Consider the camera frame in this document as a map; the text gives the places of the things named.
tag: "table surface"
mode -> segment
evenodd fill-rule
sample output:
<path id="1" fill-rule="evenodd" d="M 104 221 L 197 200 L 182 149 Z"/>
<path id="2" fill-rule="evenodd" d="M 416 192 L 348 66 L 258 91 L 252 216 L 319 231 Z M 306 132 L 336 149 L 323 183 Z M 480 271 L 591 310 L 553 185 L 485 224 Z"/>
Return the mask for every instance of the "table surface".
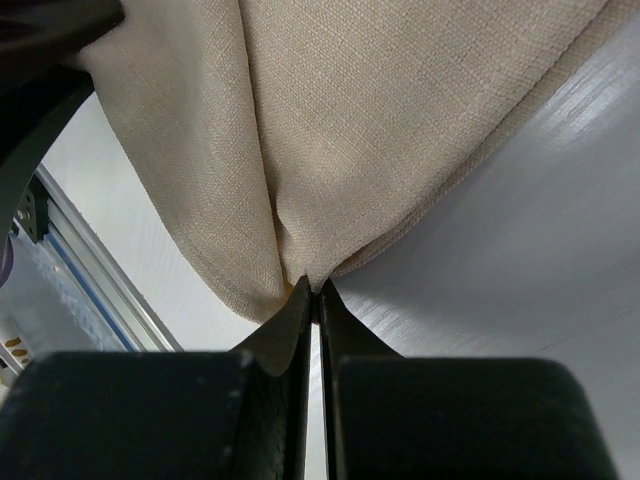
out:
<path id="1" fill-rule="evenodd" d="M 411 232 L 336 279 L 352 311 L 405 355 L 535 356 L 567 365 L 628 479 L 640 477 L 637 45 L 638 15 Z M 227 349 L 256 328 L 180 255 L 95 96 L 45 162 L 186 349 Z M 325 475 L 315 344 L 313 480 Z"/>

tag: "purple object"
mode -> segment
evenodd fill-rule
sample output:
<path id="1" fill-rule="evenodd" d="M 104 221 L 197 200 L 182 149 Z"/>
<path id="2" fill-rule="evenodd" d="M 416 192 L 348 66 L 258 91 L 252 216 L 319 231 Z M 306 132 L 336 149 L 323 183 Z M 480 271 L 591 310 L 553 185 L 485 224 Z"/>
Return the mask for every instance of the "purple object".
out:
<path id="1" fill-rule="evenodd" d="M 7 248 L 4 249 L 4 257 L 0 264 L 0 287 L 2 287 L 11 274 L 13 268 L 13 246 L 11 245 L 11 239 L 7 238 Z"/>

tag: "blue strip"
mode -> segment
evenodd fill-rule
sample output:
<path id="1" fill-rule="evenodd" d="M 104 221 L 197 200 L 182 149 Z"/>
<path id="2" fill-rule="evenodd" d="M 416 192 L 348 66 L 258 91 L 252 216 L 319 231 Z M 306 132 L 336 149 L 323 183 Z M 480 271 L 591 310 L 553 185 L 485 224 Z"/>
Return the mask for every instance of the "blue strip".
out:
<path id="1" fill-rule="evenodd" d="M 104 320 L 107 322 L 109 327 L 111 327 L 111 330 L 113 330 L 113 333 L 115 333 L 118 339 L 122 342 L 122 345 L 124 345 L 124 348 L 130 352 L 137 351 L 135 348 L 133 348 L 133 346 L 127 339 L 124 332 L 120 330 L 120 327 L 118 327 L 117 323 L 113 320 L 108 310 L 105 308 L 104 304 L 100 301 L 100 298 L 98 297 L 98 295 L 96 295 L 95 291 L 91 288 L 89 283 L 85 280 L 82 273 L 80 273 L 78 268 L 73 264 L 73 262 L 71 261 L 67 253 L 64 251 L 62 246 L 55 239 L 55 237 L 51 234 L 47 234 L 45 238 L 47 241 L 49 241 L 49 243 L 51 243 L 51 245 L 53 246 L 54 250 L 58 253 L 58 255 L 60 255 L 60 258 L 62 258 L 62 261 L 67 265 L 67 267 L 69 267 L 69 270 L 71 271 L 73 276 L 76 278 L 76 280 L 80 284 L 80 287 L 82 287 L 85 293 L 89 296 L 89 299 L 93 302 L 93 304 L 96 306 L 100 314 L 104 317 Z"/>

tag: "screw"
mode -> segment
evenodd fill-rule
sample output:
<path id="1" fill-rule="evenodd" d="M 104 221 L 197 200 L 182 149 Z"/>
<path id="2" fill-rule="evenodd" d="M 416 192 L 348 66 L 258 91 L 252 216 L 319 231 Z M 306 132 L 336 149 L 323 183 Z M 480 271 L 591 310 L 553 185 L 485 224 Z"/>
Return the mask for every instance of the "screw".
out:
<path id="1" fill-rule="evenodd" d="M 18 210 L 16 215 L 18 216 L 18 220 L 22 221 L 29 220 L 29 218 L 31 218 L 31 214 L 26 208 L 21 208 L 20 210 Z"/>

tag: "beige cloth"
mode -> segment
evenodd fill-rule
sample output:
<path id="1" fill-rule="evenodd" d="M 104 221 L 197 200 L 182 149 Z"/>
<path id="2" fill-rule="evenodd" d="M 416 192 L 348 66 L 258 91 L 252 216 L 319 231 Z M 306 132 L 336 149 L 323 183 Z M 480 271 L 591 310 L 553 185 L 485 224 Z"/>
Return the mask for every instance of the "beige cloth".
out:
<path id="1" fill-rule="evenodd" d="M 184 256 L 264 320 L 405 233 L 640 1 L 123 3 L 81 61 Z"/>

